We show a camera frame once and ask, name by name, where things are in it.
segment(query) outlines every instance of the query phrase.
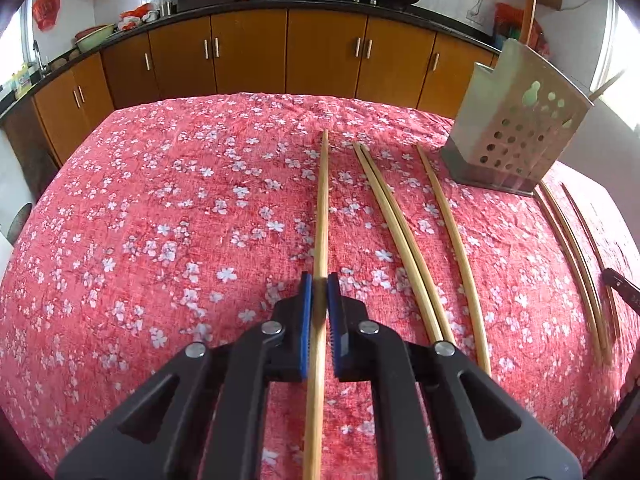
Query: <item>table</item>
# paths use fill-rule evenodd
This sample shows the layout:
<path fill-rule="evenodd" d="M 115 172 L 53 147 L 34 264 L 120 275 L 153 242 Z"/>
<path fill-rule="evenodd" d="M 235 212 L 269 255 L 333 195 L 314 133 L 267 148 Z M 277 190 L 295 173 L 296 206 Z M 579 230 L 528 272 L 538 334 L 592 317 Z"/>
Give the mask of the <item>table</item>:
<path fill-rule="evenodd" d="M 598 368 L 564 256 L 533 199 L 460 186 L 437 149 L 452 122 L 412 109 L 317 96 L 236 94 L 114 112 L 34 209 L 0 288 L 0 408 L 49 472 L 180 348 L 233 341 L 266 320 L 312 269 L 321 131 L 330 131 L 329 269 L 345 295 L 407 340 L 427 343 L 404 269 L 353 152 L 370 146 L 440 288 L 458 345 L 474 338 L 458 266 L 414 147 L 430 152 L 474 272 L 494 379 L 589 466 L 640 336 L 616 298 L 622 338 Z M 545 177 L 596 261 L 640 282 L 640 255 L 607 192 L 556 163 Z M 368 384 L 327 359 L 324 478 L 376 477 Z M 298 478 L 305 387 L 274 384 L 264 478 Z"/>

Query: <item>metal screw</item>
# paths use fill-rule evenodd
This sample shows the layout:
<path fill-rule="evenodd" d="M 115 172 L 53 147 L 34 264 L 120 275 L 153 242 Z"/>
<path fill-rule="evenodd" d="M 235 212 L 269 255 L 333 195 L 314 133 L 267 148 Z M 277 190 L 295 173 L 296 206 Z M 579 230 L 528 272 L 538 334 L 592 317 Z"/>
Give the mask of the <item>metal screw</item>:
<path fill-rule="evenodd" d="M 438 341 L 436 346 L 434 346 L 436 354 L 441 355 L 443 357 L 451 357 L 456 353 L 456 347 L 453 346 L 449 341 Z"/>
<path fill-rule="evenodd" d="M 184 353 L 187 354 L 187 357 L 197 359 L 198 357 L 202 357 L 206 351 L 207 347 L 202 343 L 191 343 L 187 348 L 185 348 Z"/>
<path fill-rule="evenodd" d="M 277 321 L 265 321 L 262 324 L 262 333 L 266 335 L 276 335 L 282 331 L 282 325 Z"/>
<path fill-rule="evenodd" d="M 367 335 L 374 335 L 380 332 L 380 325 L 375 321 L 361 321 L 358 323 L 358 329 Z"/>

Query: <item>red plastic bag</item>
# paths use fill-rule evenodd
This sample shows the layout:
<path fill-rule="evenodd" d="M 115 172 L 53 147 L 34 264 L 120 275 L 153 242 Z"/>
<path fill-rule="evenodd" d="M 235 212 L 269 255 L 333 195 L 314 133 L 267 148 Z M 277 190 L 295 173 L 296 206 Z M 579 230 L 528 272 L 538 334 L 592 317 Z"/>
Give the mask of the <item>red plastic bag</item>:
<path fill-rule="evenodd" d="M 508 4 L 495 4 L 494 38 L 502 36 L 504 38 L 519 38 L 522 31 L 522 20 L 524 20 L 524 10 L 516 9 Z M 549 58 L 549 46 L 546 42 L 544 32 L 540 24 L 533 20 L 529 47 L 535 50 L 540 56 Z"/>
<path fill-rule="evenodd" d="M 42 32 L 51 30 L 56 25 L 59 11 L 60 0 L 35 0 L 31 6 L 33 19 Z"/>
<path fill-rule="evenodd" d="M 133 16 L 136 18 L 142 19 L 142 17 L 148 13 L 150 10 L 154 10 L 154 4 L 143 4 L 133 10 L 127 10 L 126 12 L 120 13 L 120 19 L 124 20 L 127 16 Z"/>

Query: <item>wooden chopstick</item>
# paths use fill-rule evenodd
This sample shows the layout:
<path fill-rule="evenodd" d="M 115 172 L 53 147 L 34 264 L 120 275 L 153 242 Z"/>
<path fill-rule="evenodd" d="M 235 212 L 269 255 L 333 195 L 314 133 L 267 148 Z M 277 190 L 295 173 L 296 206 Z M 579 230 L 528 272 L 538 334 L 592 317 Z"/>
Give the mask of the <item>wooden chopstick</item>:
<path fill-rule="evenodd" d="M 422 281 L 420 272 L 418 272 L 418 267 L 415 263 L 411 249 L 409 248 L 409 244 L 402 234 L 402 229 L 400 227 L 400 224 L 398 223 L 398 218 L 396 218 L 396 215 L 391 209 L 391 205 L 389 204 L 389 201 L 385 196 L 385 192 L 383 191 L 382 186 L 377 180 L 375 173 L 371 169 L 366 156 L 364 155 L 364 153 L 362 153 L 360 144 L 355 142 L 353 144 L 353 147 L 355 149 L 356 155 L 358 156 L 358 160 L 362 165 L 362 169 L 367 175 L 367 180 L 369 181 L 369 185 L 373 190 L 376 201 L 378 202 L 378 205 L 382 210 L 382 215 L 389 227 L 389 231 L 391 232 L 391 235 L 394 239 L 396 248 L 400 253 L 402 265 L 404 266 L 404 270 L 406 270 L 406 275 L 409 278 L 409 283 L 411 283 L 415 301 L 418 304 L 420 316 L 422 317 L 422 322 L 424 323 L 424 327 L 427 330 L 429 341 L 431 343 L 441 341 L 442 332 L 440 330 L 440 326 L 438 325 L 438 319 L 436 318 L 435 312 L 433 311 L 433 305 L 431 304 L 429 295 L 427 294 L 427 289 L 425 288 L 424 282 Z"/>
<path fill-rule="evenodd" d="M 391 188 L 385 181 L 385 178 L 382 176 L 382 173 L 376 166 L 375 161 L 373 160 L 369 150 L 365 146 L 361 146 L 362 152 L 367 159 L 373 173 L 376 176 L 376 179 L 380 183 L 380 187 L 385 194 L 386 199 L 391 206 L 391 209 L 400 224 L 400 228 L 402 229 L 402 234 L 406 239 L 409 249 L 411 250 L 411 254 L 414 257 L 415 264 L 418 267 L 418 272 L 420 272 L 420 276 L 422 278 L 422 282 L 424 286 L 427 288 L 427 293 L 429 294 L 429 299 L 431 300 L 431 305 L 433 305 L 433 310 L 435 312 L 436 318 L 438 319 L 438 324 L 440 325 L 440 331 L 442 332 L 442 336 L 446 341 L 450 343 L 456 344 L 456 339 L 453 335 L 453 331 L 451 330 L 451 326 L 449 325 L 449 319 L 447 319 L 447 313 L 440 302 L 440 295 L 438 294 L 438 289 L 436 288 L 436 284 L 431 277 L 431 273 L 429 272 L 429 267 L 424 261 L 422 257 L 422 253 L 420 252 L 420 248 L 415 241 L 414 234 L 411 232 L 409 228 L 409 224 L 406 222 L 406 218 L 404 218 L 404 214 L 396 202 L 396 198 L 394 194 L 391 192 Z"/>
<path fill-rule="evenodd" d="M 587 267 L 586 260 L 584 259 L 582 250 L 580 249 L 578 241 L 575 238 L 574 231 L 571 229 L 571 226 L 564 216 L 564 213 L 560 209 L 558 202 L 556 202 L 556 198 L 552 195 L 551 191 L 542 180 L 540 181 L 539 188 L 542 190 L 542 194 L 544 195 L 550 210 L 553 212 L 553 216 L 558 222 L 560 231 L 566 237 L 569 252 L 575 259 L 578 273 L 580 274 L 580 277 L 584 283 L 584 288 L 589 300 L 589 307 L 587 308 L 587 311 L 590 310 L 593 313 L 593 319 L 596 326 L 596 334 L 598 335 L 600 349 L 602 350 L 602 356 L 604 357 L 604 361 L 609 364 L 611 361 L 611 347 L 609 345 L 609 337 L 607 334 L 605 320 L 602 316 L 602 306 L 600 304 L 600 299 L 598 298 L 598 295 L 596 293 L 595 285 L 593 284 L 593 279 Z"/>
<path fill-rule="evenodd" d="M 623 75 L 625 75 L 625 72 L 626 72 L 626 68 L 623 68 L 611 79 L 609 79 L 608 81 L 605 81 L 602 84 L 602 86 L 600 86 L 597 90 L 595 90 L 593 93 L 589 95 L 589 101 L 593 103 L 596 99 L 601 97 L 604 94 L 604 92 L 609 90 L 609 88 L 613 85 L 613 83 L 615 83 L 618 79 L 620 79 Z"/>
<path fill-rule="evenodd" d="M 522 16 L 522 29 L 520 31 L 520 43 L 529 44 L 531 30 L 533 29 L 533 20 L 536 13 L 537 0 L 525 0 L 524 13 Z"/>
<path fill-rule="evenodd" d="M 546 202 L 542 199 L 542 196 L 538 192 L 537 189 L 533 190 L 533 195 L 538 202 L 538 206 L 540 207 L 540 211 L 546 218 L 546 222 L 551 227 L 551 230 L 554 232 L 554 236 L 556 240 L 560 244 L 560 248 L 564 253 L 564 257 L 571 269 L 571 274 L 574 276 L 575 284 L 578 289 L 578 293 L 580 294 L 580 298 L 584 305 L 585 318 L 587 319 L 587 325 L 589 327 L 589 332 L 591 333 L 591 344 L 593 346 L 593 353 L 596 359 L 596 363 L 599 365 L 602 364 L 602 349 L 600 348 L 600 338 L 598 337 L 598 328 L 596 326 L 595 316 L 593 313 L 593 306 L 591 305 L 591 300 L 589 299 L 589 295 L 587 294 L 586 286 L 584 285 L 584 280 L 582 275 L 580 274 L 580 270 L 578 270 L 578 264 L 575 261 L 574 254 L 569 248 L 569 244 L 567 243 L 564 235 L 562 234 L 562 229 L 560 228 L 560 224 L 556 220 L 556 217 L 551 212 L 551 209 L 546 204 Z"/>
<path fill-rule="evenodd" d="M 574 208 L 575 214 L 578 217 L 578 220 L 580 221 L 580 225 L 582 226 L 584 233 L 587 235 L 587 239 L 589 240 L 591 249 L 593 250 L 593 253 L 596 255 L 596 261 L 598 262 L 598 266 L 600 267 L 600 272 L 602 272 L 606 268 L 606 266 L 604 264 L 604 260 L 602 259 L 600 248 L 596 243 L 596 238 L 593 236 L 593 232 L 591 231 L 589 224 L 587 224 L 586 218 L 582 214 L 582 211 L 580 211 L 580 209 L 578 208 L 578 204 L 576 203 L 576 201 L 574 200 L 574 197 L 569 192 L 569 189 L 567 188 L 567 186 L 564 185 L 564 182 L 561 184 L 561 186 L 562 186 L 562 190 L 564 190 L 564 194 L 569 199 L 571 206 Z M 605 290 L 605 294 L 607 295 L 607 301 L 609 303 L 609 314 L 613 322 L 614 338 L 617 340 L 620 338 L 620 335 L 622 334 L 622 332 L 620 332 L 620 320 L 618 319 L 618 311 L 616 310 L 616 300 L 613 296 L 613 291 L 609 286 L 605 285 L 604 290 Z"/>
<path fill-rule="evenodd" d="M 324 409 L 324 360 L 326 357 L 326 279 L 329 248 L 329 139 L 322 132 L 316 244 L 314 248 L 314 296 L 311 313 L 309 372 L 306 382 L 305 450 L 302 478 L 319 480 L 322 459 L 322 410 Z"/>
<path fill-rule="evenodd" d="M 473 328 L 474 339 L 476 341 L 476 355 L 478 356 L 478 365 L 490 377 L 491 361 L 489 359 L 489 345 L 486 340 L 484 317 L 482 316 L 482 308 L 480 307 L 480 299 L 478 298 L 476 281 L 474 280 L 474 276 L 471 273 L 471 266 L 469 265 L 469 260 L 466 257 L 465 247 L 462 243 L 462 238 L 460 237 L 460 232 L 458 231 L 456 221 L 453 218 L 453 213 L 451 212 L 451 208 L 449 207 L 449 202 L 447 201 L 447 198 L 444 196 L 444 192 L 442 191 L 442 186 L 440 186 L 438 177 L 433 172 L 433 168 L 431 167 L 427 156 L 424 154 L 422 148 L 420 147 L 420 144 L 416 144 L 416 146 L 418 148 L 418 154 L 420 155 L 420 159 L 422 160 L 424 169 L 429 176 L 431 188 L 436 195 L 436 200 L 438 201 L 438 206 L 440 207 L 440 212 L 442 213 L 442 218 L 447 227 L 447 231 L 449 232 L 449 238 L 451 239 L 451 243 L 453 244 L 453 250 L 456 254 L 456 259 L 458 260 L 458 265 L 460 267 L 460 276 L 462 277 L 462 285 L 465 289 L 466 302 L 468 303 L 469 314 L 471 316 L 471 326 Z"/>

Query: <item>black countertop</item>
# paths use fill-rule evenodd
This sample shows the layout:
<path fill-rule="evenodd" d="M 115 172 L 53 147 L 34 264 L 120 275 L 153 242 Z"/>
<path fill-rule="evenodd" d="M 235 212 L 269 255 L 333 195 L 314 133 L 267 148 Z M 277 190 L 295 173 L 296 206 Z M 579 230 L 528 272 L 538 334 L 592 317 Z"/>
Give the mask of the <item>black countertop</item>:
<path fill-rule="evenodd" d="M 480 48 L 484 48 L 493 54 L 500 54 L 500 50 L 491 46 L 491 37 L 484 32 L 477 30 L 473 27 L 465 25 L 465 23 L 459 22 L 432 10 L 423 9 L 422 7 L 410 6 L 406 10 L 395 10 L 386 7 L 380 7 L 377 5 L 371 5 L 370 0 L 360 0 L 356 3 L 353 0 L 249 0 L 248 2 L 235 1 L 228 4 L 217 4 L 211 7 L 202 7 L 199 9 L 187 10 L 185 12 L 178 12 L 173 16 L 166 18 L 160 18 L 154 22 L 145 23 L 140 27 L 128 30 L 125 32 L 118 32 L 110 36 L 110 38 L 92 48 L 88 52 L 81 54 L 75 59 L 70 60 L 59 69 L 49 73 L 41 81 L 37 82 L 31 89 L 23 96 L 34 95 L 40 88 L 48 84 L 52 79 L 56 78 L 64 71 L 71 68 L 76 63 L 83 59 L 101 51 L 108 46 L 111 46 L 120 41 L 131 38 L 137 34 L 143 34 L 154 28 L 163 27 L 171 23 L 181 22 L 183 20 L 190 20 L 193 18 L 199 18 L 201 16 L 208 16 L 211 14 L 221 14 L 223 12 L 233 12 L 235 10 L 252 10 L 252 9 L 324 9 L 324 10 L 338 10 L 342 12 L 357 12 L 360 14 L 366 14 L 367 16 L 376 16 L 378 18 L 385 18 L 387 20 L 395 20 L 396 22 L 407 23 L 414 25 L 415 27 L 426 28 L 434 30 L 436 32 L 444 32 L 466 41 L 467 43 L 474 44 Z M 13 102 L 5 110 L 0 112 L 0 120 L 5 114 L 9 113 L 17 102 Z"/>

